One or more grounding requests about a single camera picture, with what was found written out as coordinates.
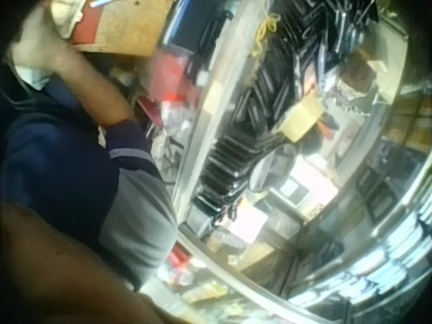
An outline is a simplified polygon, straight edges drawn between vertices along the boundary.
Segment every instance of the glass display case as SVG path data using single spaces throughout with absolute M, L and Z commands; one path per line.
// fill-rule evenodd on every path
M 393 323 L 429 280 L 431 83 L 384 2 L 227 2 L 159 165 L 204 318 Z

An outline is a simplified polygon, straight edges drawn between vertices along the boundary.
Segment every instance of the person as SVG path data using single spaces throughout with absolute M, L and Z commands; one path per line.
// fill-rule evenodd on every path
M 22 24 L 11 58 L 59 76 L 92 122 L 59 113 L 59 107 L 47 109 L 33 90 L 24 103 L 0 92 L 11 106 L 0 109 L 13 116 L 2 138 L 1 200 L 35 211 L 139 290 L 172 249 L 177 223 L 128 102 L 58 36 L 43 4 Z M 105 131 L 105 148 L 98 143 L 98 126 Z
M 0 322 L 180 324 L 30 209 L 0 204 Z

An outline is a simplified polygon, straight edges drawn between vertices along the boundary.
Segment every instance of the red object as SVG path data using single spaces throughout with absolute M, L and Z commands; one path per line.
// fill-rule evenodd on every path
M 158 129 L 163 128 L 161 111 L 159 110 L 159 106 L 156 102 L 150 100 L 147 97 L 138 97 L 138 104 Z
M 95 42 L 103 6 L 92 8 L 90 7 L 91 1 L 93 0 L 87 0 L 82 10 L 82 19 L 72 34 L 71 42 L 73 44 L 93 44 Z
M 185 267 L 188 264 L 190 258 L 190 254 L 187 253 L 186 250 L 184 250 L 184 248 L 182 248 L 180 245 L 176 244 L 171 253 L 169 253 L 167 260 L 173 268 L 178 269 Z
M 187 55 L 174 55 L 159 49 L 155 55 L 148 96 L 159 102 L 182 102 L 188 98 L 191 86 L 186 77 Z

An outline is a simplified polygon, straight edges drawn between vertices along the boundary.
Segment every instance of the yellow string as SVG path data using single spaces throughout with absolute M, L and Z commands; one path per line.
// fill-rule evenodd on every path
M 252 51 L 252 56 L 257 57 L 264 51 L 263 40 L 267 31 L 276 32 L 277 31 L 277 23 L 281 20 L 281 15 L 276 13 L 267 13 L 265 12 L 265 19 L 261 22 L 258 30 L 255 35 L 255 49 Z

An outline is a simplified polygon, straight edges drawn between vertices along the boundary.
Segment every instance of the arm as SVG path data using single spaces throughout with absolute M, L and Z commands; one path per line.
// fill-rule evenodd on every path
M 22 207 L 0 205 L 1 266 L 43 323 L 162 322 L 87 248 Z
M 12 54 L 18 65 L 58 74 L 99 125 L 108 127 L 131 118 L 120 91 L 60 38 L 51 13 L 42 5 L 24 22 L 21 40 L 12 47 Z
M 131 118 L 129 104 L 120 91 L 70 46 L 54 60 L 51 70 L 63 79 L 99 125 L 108 127 Z

